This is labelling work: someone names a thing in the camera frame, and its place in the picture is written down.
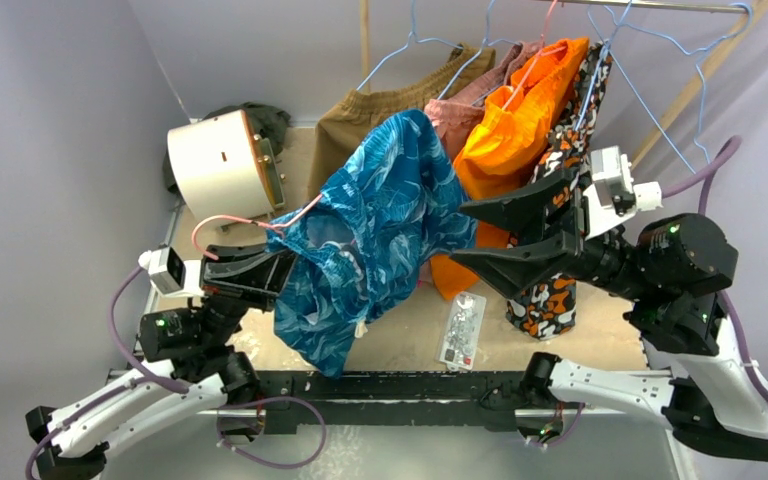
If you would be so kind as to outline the blue patterned shorts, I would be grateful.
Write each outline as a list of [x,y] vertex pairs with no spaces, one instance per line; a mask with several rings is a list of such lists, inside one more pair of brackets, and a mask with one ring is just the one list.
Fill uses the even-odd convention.
[[276,301],[274,333],[321,374],[343,374],[358,326],[405,301],[438,254],[474,246],[468,196],[421,110],[375,127],[307,211],[278,218],[271,251],[297,256]]

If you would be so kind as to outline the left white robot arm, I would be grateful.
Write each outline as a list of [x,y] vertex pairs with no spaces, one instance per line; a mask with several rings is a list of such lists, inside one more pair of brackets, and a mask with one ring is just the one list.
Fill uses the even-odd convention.
[[26,413],[35,447],[25,477],[93,479],[115,454],[189,415],[226,402],[235,409],[252,405],[262,395],[260,380],[248,356],[228,341],[249,310],[275,308],[297,259],[265,244],[211,245],[201,259],[189,261],[169,245],[143,252],[126,280],[147,273],[160,296],[189,304],[143,315],[141,354],[108,320],[130,370],[69,405]]

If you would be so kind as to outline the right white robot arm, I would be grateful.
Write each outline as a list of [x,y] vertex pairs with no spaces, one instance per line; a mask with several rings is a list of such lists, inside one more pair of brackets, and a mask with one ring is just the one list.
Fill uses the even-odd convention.
[[661,203],[655,182],[599,175],[583,187],[560,170],[508,194],[461,206],[481,222],[525,236],[514,248],[456,251],[453,259],[512,298],[555,274],[627,300],[625,320],[668,362],[648,377],[532,356],[524,399],[591,404],[659,424],[709,456],[768,462],[768,381],[741,356],[724,299],[737,250],[710,218],[684,213],[649,224],[636,243],[623,223]]

